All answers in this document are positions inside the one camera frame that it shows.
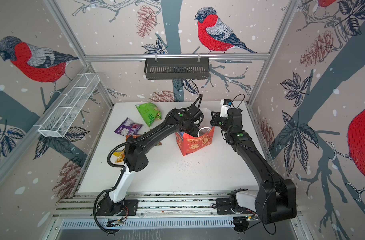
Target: wall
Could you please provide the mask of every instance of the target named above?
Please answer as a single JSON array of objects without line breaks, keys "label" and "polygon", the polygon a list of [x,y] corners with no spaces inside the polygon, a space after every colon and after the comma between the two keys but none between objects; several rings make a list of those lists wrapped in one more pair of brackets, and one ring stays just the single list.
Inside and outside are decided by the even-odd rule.
[{"label": "wall", "polygon": [[[56,89],[62,91],[69,78],[82,69],[41,0],[0,1],[0,41],[7,36],[50,49],[36,51],[34,61],[28,62],[33,67],[26,62],[30,52],[8,45],[0,49],[5,58],[3,61],[0,55],[0,166],[59,96],[58,92],[50,94],[54,90],[52,82],[59,78]],[[8,57],[13,54],[17,59],[12,62]],[[66,66],[64,60],[72,59]],[[40,63],[49,68],[42,68]],[[71,195],[108,113],[108,106],[95,93],[64,138],[37,139],[0,186],[0,239],[40,238],[56,202]]]},{"label": "wall", "polygon": [[[203,7],[213,7],[217,16],[245,43],[246,48],[267,53],[287,3],[288,0],[58,1],[87,55],[208,53],[209,48],[218,45],[205,43],[209,39],[200,40],[198,37],[195,16]],[[229,31],[230,28],[222,26],[219,31]],[[225,52],[248,51],[228,49]],[[109,79],[103,78],[107,88],[119,89],[118,92],[127,95],[115,100],[136,102],[141,99],[138,95],[152,96],[161,91],[167,91],[167,95],[175,101],[191,101],[199,93],[204,94],[205,101],[233,98],[235,93],[246,94],[247,100],[262,64],[262,61],[212,61],[210,81],[171,79],[154,83],[143,78],[144,63],[94,63],[93,66],[97,72],[109,76]],[[134,82],[141,85],[141,91],[130,88]]]},{"label": "wall", "polygon": [[365,239],[365,1],[303,0],[253,110],[313,237]]}]

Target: white table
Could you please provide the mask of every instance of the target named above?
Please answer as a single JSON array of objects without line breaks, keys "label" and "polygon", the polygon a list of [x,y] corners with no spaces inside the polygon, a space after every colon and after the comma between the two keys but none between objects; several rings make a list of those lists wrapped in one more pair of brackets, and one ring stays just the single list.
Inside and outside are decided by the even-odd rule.
[{"label": "white table", "polygon": [[[173,108],[188,107],[192,102],[156,103],[164,120]],[[114,132],[126,119],[144,124],[135,105],[142,103],[116,103],[98,143],[96,151],[78,190],[79,194],[95,194],[111,188],[120,174],[120,168],[110,167],[106,163],[108,153],[125,141],[125,137]],[[220,111],[220,102],[202,102],[200,108]],[[240,105],[242,124],[262,154],[252,121],[244,103]],[[154,128],[162,121],[154,122]],[[144,124],[139,133],[149,131]],[[243,159],[225,143],[221,130],[215,127],[212,144],[197,152],[183,156],[176,143],[175,134],[161,141],[162,146],[153,147],[147,154],[149,164],[138,172],[128,189],[132,194],[186,194],[216,193],[246,188],[257,190],[257,181]]]}]

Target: black hanging basket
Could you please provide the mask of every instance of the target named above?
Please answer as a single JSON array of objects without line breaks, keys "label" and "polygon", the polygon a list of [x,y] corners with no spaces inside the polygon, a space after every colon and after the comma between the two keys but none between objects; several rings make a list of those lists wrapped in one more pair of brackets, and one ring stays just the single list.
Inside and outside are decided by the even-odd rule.
[{"label": "black hanging basket", "polygon": [[153,79],[207,79],[209,58],[147,58],[146,78]]}]

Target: white spot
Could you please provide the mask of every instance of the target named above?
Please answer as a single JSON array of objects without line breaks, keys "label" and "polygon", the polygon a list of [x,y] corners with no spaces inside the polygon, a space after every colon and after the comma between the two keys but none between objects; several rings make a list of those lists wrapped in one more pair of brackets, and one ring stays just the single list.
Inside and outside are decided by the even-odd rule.
[{"label": "white spot", "polygon": [[25,187],[20,187],[20,188],[18,188],[18,189],[15,191],[15,194],[17,194],[17,195],[21,195],[21,194],[23,194],[23,193],[24,193],[24,191],[25,191]]},{"label": "white spot", "polygon": [[312,9],[312,12],[315,12],[318,8],[318,3],[316,3],[316,5],[314,5],[313,9]]},{"label": "white spot", "polygon": [[332,228],[334,228],[334,230],[336,230],[336,231],[339,231],[340,230],[340,228],[337,227],[334,223],[332,223]]},{"label": "white spot", "polygon": [[49,217],[50,212],[47,212],[42,218],[41,220],[38,222],[37,227],[40,227]]}]

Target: bullfinch illustration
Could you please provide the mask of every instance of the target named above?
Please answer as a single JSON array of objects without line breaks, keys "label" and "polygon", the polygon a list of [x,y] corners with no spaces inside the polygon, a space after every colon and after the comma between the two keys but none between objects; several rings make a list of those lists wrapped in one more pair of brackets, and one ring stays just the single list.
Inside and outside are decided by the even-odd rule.
[{"label": "bullfinch illustration", "polygon": [[[334,144],[332,142],[327,142],[332,145],[335,154],[331,160],[334,161],[336,159],[336,154],[346,157],[356,165],[357,169],[365,177],[365,109],[353,118],[349,124],[347,135],[349,147],[348,154],[337,152]],[[346,184],[350,185],[357,192],[358,199],[355,200],[357,202],[361,202],[361,194],[363,191],[365,191],[365,187],[363,187],[361,190],[358,190],[350,182],[347,182]]]},{"label": "bullfinch illustration", "polygon": [[7,36],[0,41],[0,56],[4,61],[10,60],[30,79],[42,83],[53,83],[55,90],[50,92],[49,96],[55,92],[60,93],[56,90],[56,81],[62,75],[66,75],[67,65],[78,59],[50,48],[33,46],[14,36]]},{"label": "bullfinch illustration", "polygon": [[241,48],[250,53],[256,53],[245,46],[233,33],[233,30],[225,25],[217,16],[213,7],[201,8],[194,18],[198,20],[198,35],[201,43],[211,51],[222,51]]}]

